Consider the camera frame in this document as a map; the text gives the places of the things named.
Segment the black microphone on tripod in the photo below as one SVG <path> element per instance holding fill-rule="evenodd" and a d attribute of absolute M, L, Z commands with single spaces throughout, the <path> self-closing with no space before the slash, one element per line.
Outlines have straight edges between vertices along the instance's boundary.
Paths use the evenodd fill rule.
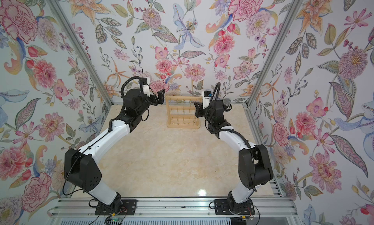
<path fill-rule="evenodd" d="M 231 99 L 224 98 L 222 104 L 225 112 L 229 112 L 232 109 Z"/>

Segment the wooden jewelry display stand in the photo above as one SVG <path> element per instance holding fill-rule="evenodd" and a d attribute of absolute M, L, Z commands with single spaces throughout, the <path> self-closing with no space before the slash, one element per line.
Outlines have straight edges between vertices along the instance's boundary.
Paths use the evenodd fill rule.
<path fill-rule="evenodd" d="M 167 127 L 199 129 L 200 119 L 195 116 L 195 102 L 202 102 L 195 96 L 166 96 Z"/>

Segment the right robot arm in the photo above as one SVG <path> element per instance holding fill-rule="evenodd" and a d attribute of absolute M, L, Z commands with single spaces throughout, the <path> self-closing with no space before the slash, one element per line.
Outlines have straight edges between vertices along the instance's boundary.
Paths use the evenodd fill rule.
<path fill-rule="evenodd" d="M 267 148 L 264 145 L 251 144 L 242 134 L 224 118 L 231 105 L 223 100 L 209 103 L 195 102 L 195 116 L 205 118 L 209 133 L 228 144 L 238 152 L 238 175 L 240 182 L 229 192 L 227 209 L 238 214 L 241 210 L 253 208 L 250 197 L 259 186 L 273 180 L 274 174 Z"/>

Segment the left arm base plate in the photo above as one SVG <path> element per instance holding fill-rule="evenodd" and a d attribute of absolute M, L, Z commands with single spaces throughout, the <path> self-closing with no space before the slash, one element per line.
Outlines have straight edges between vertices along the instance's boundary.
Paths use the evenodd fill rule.
<path fill-rule="evenodd" d="M 137 200 L 125 200 L 121 199 L 115 200 L 112 204 L 106 205 L 104 203 L 99 202 L 96 206 L 95 215 L 134 215 L 135 209 L 137 206 Z"/>

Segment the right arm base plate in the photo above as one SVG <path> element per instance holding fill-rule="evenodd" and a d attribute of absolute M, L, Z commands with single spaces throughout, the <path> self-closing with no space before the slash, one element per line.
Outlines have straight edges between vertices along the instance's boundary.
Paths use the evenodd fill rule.
<path fill-rule="evenodd" d="M 243 203 L 236 203 L 233 199 L 215 199 L 214 210 L 216 215 L 255 215 L 255 206 L 252 200 L 248 199 Z"/>

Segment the aluminium mounting rail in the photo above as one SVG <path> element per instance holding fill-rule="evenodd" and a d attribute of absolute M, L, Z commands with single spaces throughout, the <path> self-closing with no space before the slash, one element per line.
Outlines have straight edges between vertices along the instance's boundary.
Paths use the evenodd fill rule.
<path fill-rule="evenodd" d="M 214 197 L 180 198 L 132 198 L 136 205 L 131 205 L 131 218 L 151 217 L 213 217 Z M 252 197 L 256 212 L 261 217 L 298 217 L 291 199 L 284 197 Z M 95 208 L 89 206 L 89 198 L 58 199 L 55 206 L 47 211 L 50 218 L 90 218 L 95 217 Z"/>

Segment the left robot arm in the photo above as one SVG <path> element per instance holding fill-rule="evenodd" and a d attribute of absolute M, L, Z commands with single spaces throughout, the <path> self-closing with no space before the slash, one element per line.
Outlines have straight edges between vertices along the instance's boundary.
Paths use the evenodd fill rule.
<path fill-rule="evenodd" d="M 142 116 L 150 106 L 163 104 L 164 97 L 164 89 L 157 94 L 149 94 L 145 89 L 127 91 L 119 115 L 109 121 L 108 128 L 80 149 L 70 149 L 65 153 L 65 181 L 89 193 L 106 211 L 120 212 L 123 207 L 121 195 L 103 181 L 98 164 L 119 140 L 143 121 Z"/>

